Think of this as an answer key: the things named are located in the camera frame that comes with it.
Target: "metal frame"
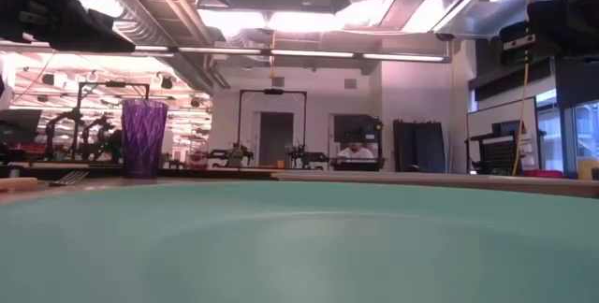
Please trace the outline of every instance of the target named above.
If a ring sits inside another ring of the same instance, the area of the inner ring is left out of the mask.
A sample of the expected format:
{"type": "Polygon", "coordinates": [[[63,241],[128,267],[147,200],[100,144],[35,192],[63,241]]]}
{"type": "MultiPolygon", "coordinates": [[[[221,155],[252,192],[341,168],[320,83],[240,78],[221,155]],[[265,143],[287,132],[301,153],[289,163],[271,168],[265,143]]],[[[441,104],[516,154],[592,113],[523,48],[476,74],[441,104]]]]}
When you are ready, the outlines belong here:
{"type": "Polygon", "coordinates": [[[241,89],[240,90],[240,102],[239,102],[239,114],[237,116],[237,144],[241,145],[241,102],[245,93],[261,93],[267,95],[282,95],[282,94],[301,94],[303,95],[303,145],[306,145],[306,111],[308,109],[308,92],[303,91],[284,91],[279,89],[241,89]]]}
{"type": "MultiPolygon", "coordinates": [[[[79,111],[81,109],[81,101],[91,94],[97,86],[108,86],[110,88],[124,88],[126,86],[130,87],[144,87],[146,89],[146,94],[144,99],[150,99],[150,84],[148,83],[126,83],[119,81],[108,81],[108,82],[79,82],[79,90],[77,91],[77,106],[75,109],[79,111]],[[85,86],[94,86],[89,92],[83,94],[83,88],[85,86]]],[[[75,122],[75,129],[73,130],[73,145],[71,152],[71,159],[75,160],[75,154],[77,153],[77,141],[79,139],[79,124],[75,122]]]]}

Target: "door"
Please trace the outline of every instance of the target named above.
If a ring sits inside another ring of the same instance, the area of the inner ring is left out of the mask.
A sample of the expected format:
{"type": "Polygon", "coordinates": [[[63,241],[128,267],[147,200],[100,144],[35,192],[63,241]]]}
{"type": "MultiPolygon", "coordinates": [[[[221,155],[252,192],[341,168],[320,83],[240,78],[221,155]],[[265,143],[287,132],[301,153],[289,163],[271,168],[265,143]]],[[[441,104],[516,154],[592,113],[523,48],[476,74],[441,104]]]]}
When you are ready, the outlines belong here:
{"type": "Polygon", "coordinates": [[[260,154],[261,166],[277,166],[284,161],[290,167],[287,149],[293,145],[293,113],[262,112],[260,116],[260,154]]]}

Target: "man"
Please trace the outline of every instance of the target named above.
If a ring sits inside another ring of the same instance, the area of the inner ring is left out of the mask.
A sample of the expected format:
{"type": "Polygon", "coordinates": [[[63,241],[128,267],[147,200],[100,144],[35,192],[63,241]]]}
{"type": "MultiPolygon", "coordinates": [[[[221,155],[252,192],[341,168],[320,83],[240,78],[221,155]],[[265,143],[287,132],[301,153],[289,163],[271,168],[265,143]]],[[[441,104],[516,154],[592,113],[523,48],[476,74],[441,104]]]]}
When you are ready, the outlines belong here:
{"type": "Polygon", "coordinates": [[[364,148],[360,142],[351,142],[349,147],[337,153],[337,158],[340,159],[374,159],[373,153],[364,148]]]}

